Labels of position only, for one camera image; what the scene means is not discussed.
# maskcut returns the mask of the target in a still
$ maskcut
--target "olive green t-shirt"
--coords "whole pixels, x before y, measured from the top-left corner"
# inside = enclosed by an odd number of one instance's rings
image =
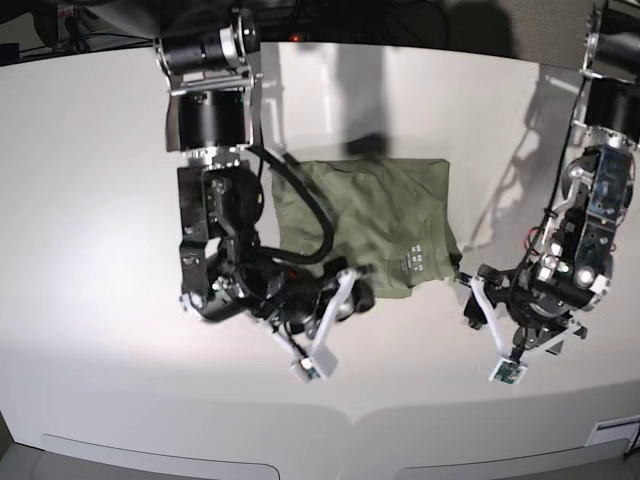
[[[335,228],[329,256],[372,265],[378,297],[403,298],[422,282],[453,276],[460,252],[447,221],[449,163],[387,159],[303,162],[297,173],[320,192]],[[298,194],[273,177],[281,248],[312,253],[322,229]]]

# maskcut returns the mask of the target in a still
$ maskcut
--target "black cylindrical motor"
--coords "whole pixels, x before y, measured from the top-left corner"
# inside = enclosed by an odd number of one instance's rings
[[[181,96],[178,122],[183,151],[235,147],[247,142],[244,97],[239,91],[215,90]]]
[[[604,127],[640,139],[640,89],[614,79],[594,79],[589,92],[585,124]]]
[[[235,19],[227,26],[211,24],[198,32],[163,36],[159,46],[167,73],[234,69],[245,62],[246,55],[260,48],[259,32],[248,10],[240,11]]]
[[[629,73],[640,73],[640,18],[605,7],[597,58]]]

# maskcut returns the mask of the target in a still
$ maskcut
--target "red wire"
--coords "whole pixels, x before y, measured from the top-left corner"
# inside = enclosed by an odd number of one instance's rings
[[[529,231],[527,232],[527,236],[522,241],[522,246],[524,247],[524,251],[525,252],[529,249],[529,242],[531,241],[531,234],[535,233],[537,230],[540,230],[540,227],[530,228]],[[538,252],[535,248],[531,250],[531,253],[533,253],[534,255],[540,255],[540,252]]]

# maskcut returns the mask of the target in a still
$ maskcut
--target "white table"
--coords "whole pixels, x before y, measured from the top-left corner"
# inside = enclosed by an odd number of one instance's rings
[[[345,143],[383,131],[392,157],[446,158],[463,267],[519,259],[575,72],[336,45],[267,45],[263,64],[272,147],[344,158]],[[17,442],[270,464],[283,480],[387,480],[580,447],[595,421],[638,413],[639,202],[616,240],[613,291],[585,316],[590,338],[539,359],[521,385],[487,382],[489,333],[464,325],[467,292],[447,282],[336,327],[338,370],[303,385],[250,320],[206,325],[177,302],[182,160],[164,152],[166,104],[150,50],[0,69],[0,410]],[[511,188],[493,201],[501,181]],[[277,244],[271,206],[260,228]]]

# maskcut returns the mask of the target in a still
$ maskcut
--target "wire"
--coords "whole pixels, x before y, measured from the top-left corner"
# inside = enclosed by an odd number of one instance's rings
[[[636,433],[635,440],[631,444],[631,448],[622,457],[623,460],[627,460],[630,456],[635,455],[636,453],[640,452],[640,447],[636,447],[636,445],[638,444],[638,440],[639,439],[640,439],[640,425],[638,425],[638,432]]]
[[[43,48],[51,48],[51,47],[47,47],[46,45],[41,45],[39,47],[33,47],[33,48],[27,48],[25,50],[20,50],[20,55],[22,55],[23,53],[29,53],[29,52],[35,52],[37,50],[42,50]]]
[[[120,46],[113,47],[113,48],[105,48],[104,50],[94,50],[92,53],[112,52],[112,51],[116,51],[116,50],[126,50],[126,49],[129,49],[129,48],[144,48],[144,47],[150,47],[152,44],[153,44],[153,42],[151,42],[151,41],[128,43],[126,45],[120,45]],[[22,57],[16,63],[29,63],[29,62],[33,62],[35,60],[47,60],[47,59],[50,59],[50,58],[71,57],[71,56],[74,56],[74,55],[78,55],[78,53],[77,52],[39,53],[39,54],[35,54],[35,55],[26,55],[26,56]]]
[[[73,44],[73,48],[78,53],[88,53],[91,51],[91,47],[85,40],[82,33],[80,33],[80,27],[78,26],[78,20],[75,17],[67,17],[64,21],[64,26],[69,32],[69,41]]]
[[[148,38],[148,37],[141,37],[139,35],[129,35],[129,34],[124,34],[124,33],[111,33],[111,32],[91,32],[91,33],[87,33],[85,36],[85,38],[92,38],[92,37],[115,37],[115,38],[130,38],[132,40],[147,40],[147,41],[153,41],[152,38]]]
[[[531,245],[531,235],[536,231],[539,230],[540,227],[533,227],[529,229],[529,232],[527,233],[527,236],[525,237],[525,239],[522,241],[522,245],[524,246],[524,250],[526,251],[529,248],[529,245]],[[540,255],[540,252],[538,252],[536,249],[532,250],[532,253],[534,255]]]
[[[75,1],[67,0],[61,3],[65,3],[67,5],[73,5],[74,7],[99,7],[101,5],[113,3],[113,1],[114,0],[75,0]]]
[[[296,193],[309,207],[311,212],[318,220],[320,227],[322,228],[322,245],[320,245],[320,248],[318,248],[318,250],[316,250],[311,255],[303,255],[270,247],[256,247],[255,251],[298,265],[313,265],[315,263],[322,262],[322,260],[324,260],[333,249],[333,240],[335,237],[335,231],[333,230],[333,225],[331,225],[329,217],[327,217],[327,214],[324,213],[322,207],[320,207],[318,202],[311,196],[300,179],[298,179],[298,177],[296,177],[291,172],[291,170],[289,170],[289,167],[287,167],[284,162],[278,160],[274,155],[272,155],[262,146],[254,145],[253,147],[249,148],[249,151],[257,155],[259,158],[263,158],[264,161],[276,171],[276,173],[281,175],[287,182],[289,182],[289,185],[293,187]]]
[[[542,221],[540,222],[540,225],[538,227],[538,230],[536,231],[533,240],[531,241],[531,243],[529,244],[529,247],[527,248],[524,256],[522,257],[522,259],[520,260],[520,263],[518,263],[518,266],[515,269],[515,272],[513,274],[513,278],[511,280],[511,285],[509,285],[509,297],[508,297],[508,306],[509,306],[509,311],[514,313],[516,315],[516,323],[518,323],[518,325],[520,326],[524,326],[524,322],[522,319],[522,316],[520,315],[520,312],[518,311],[517,308],[515,308],[514,306],[514,292],[515,292],[515,286],[518,283],[518,278],[520,277],[520,274],[522,273],[522,271],[524,270],[525,265],[527,264],[527,262],[529,261],[529,257],[531,256],[531,253],[534,250],[534,245],[536,245],[538,243],[538,240],[540,239],[540,235],[542,234],[542,230],[545,227],[547,221],[549,220],[549,218],[551,218],[552,215],[556,215],[555,212],[553,211],[553,202],[555,201],[556,195],[558,194],[558,187],[560,186],[560,179],[562,178],[562,169],[564,167],[564,158],[567,154],[567,148],[569,148],[569,141],[571,140],[571,133],[573,132],[573,118],[575,115],[575,111],[576,108],[578,107],[578,103],[580,102],[580,99],[582,98],[582,94],[584,92],[584,87],[587,83],[587,79],[583,77],[582,79],[582,84],[580,85],[580,89],[578,90],[578,94],[576,95],[576,99],[573,103],[573,108],[571,109],[571,119],[569,120],[569,126],[567,127],[567,133],[565,134],[564,137],[564,142],[562,144],[562,151],[560,153],[560,159],[558,160],[558,166],[556,169],[556,178],[553,182],[553,189],[551,190],[551,197],[549,197],[549,202],[547,203],[547,208],[545,208],[544,210],[544,216],[542,218]],[[526,330],[525,330],[525,335],[523,335],[522,340],[520,342],[519,348],[523,349],[524,346],[527,343],[527,335],[526,335]]]
[[[264,146],[264,135],[262,134],[262,125],[260,125],[260,145]],[[260,166],[258,167],[258,179],[262,180],[262,174],[264,173],[264,158],[258,157],[260,159]]]
[[[305,0],[296,0],[296,3],[293,6],[293,10],[291,11],[291,15],[289,15],[289,34],[295,33],[295,29],[300,22],[300,14],[306,8],[307,2]]]
[[[435,0],[412,0],[409,2],[401,2],[398,0],[392,0],[391,2],[387,2],[387,5],[395,10],[400,10],[403,8],[410,8],[410,7],[416,7],[417,5],[429,5],[433,8],[435,8],[438,11],[438,14],[440,15],[440,18],[442,19],[442,24],[444,26],[444,42],[442,47],[442,49],[447,49],[449,48],[449,36],[450,36],[450,30],[451,27],[449,25],[449,16],[447,15],[447,12],[445,11],[445,9],[442,7],[442,5],[440,5],[437,1]],[[394,17],[392,15],[389,15],[387,12],[387,15],[390,18],[393,18],[394,20],[396,20],[396,22],[398,22],[399,24],[401,24],[401,26],[408,32],[410,33],[414,38],[419,39],[420,43],[422,43],[425,47],[429,48],[429,45],[426,44],[426,42],[422,39],[422,37],[420,37],[420,35],[418,35],[413,29],[411,29],[405,22],[403,22],[401,19]]]

